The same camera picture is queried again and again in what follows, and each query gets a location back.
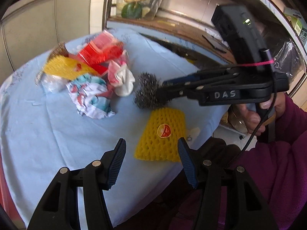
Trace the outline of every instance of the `metal screw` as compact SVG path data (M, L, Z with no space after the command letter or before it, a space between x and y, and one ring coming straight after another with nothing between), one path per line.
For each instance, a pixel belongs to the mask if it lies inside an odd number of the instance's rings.
M68 171L68 168L64 167L59 170L61 174L65 174Z
M94 167L98 167L100 164L101 164L101 161L99 161L99 160L96 160L96 161L93 161L93 162L92 162L92 165L93 165Z
M245 168L243 168L242 166L237 166L237 171L243 173L245 171Z
M212 164L212 162L210 160L204 160L203 161L203 165L205 166L210 166Z

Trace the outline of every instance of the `yellow foam fruit net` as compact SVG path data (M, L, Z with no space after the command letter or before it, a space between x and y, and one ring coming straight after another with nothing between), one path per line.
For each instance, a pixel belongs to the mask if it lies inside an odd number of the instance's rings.
M180 162L177 142L181 137L186 137L184 113L172 108L154 110L135 150L135 158Z
M43 71L46 74L60 76L69 80L74 80L85 73L99 75L93 68L89 67L87 64L80 63L75 59L71 59L61 55L55 56L54 58L49 60L45 64Z

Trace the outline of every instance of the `crumpled patterned cloth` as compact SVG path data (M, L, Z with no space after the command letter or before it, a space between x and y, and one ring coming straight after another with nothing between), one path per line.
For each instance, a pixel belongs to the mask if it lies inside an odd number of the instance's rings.
M67 88L80 115L93 119L115 115L110 108L113 87L104 79L86 73L69 82Z

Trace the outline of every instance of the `green vegetable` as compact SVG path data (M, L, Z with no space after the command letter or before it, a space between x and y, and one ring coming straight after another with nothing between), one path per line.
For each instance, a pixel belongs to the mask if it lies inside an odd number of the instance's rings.
M142 9L142 18L143 18L144 16L146 16L149 12L150 12L150 8L149 8L149 7L144 7L144 8Z
M122 17L128 19L140 19L142 17L143 5L141 3L128 3L122 8Z

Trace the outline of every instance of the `white plastic bag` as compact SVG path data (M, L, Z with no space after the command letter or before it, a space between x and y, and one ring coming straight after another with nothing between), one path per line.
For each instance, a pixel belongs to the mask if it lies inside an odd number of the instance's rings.
M64 79L62 77L56 75L44 74L41 83L44 87L46 93L58 93L64 88L66 88L66 84L69 80Z

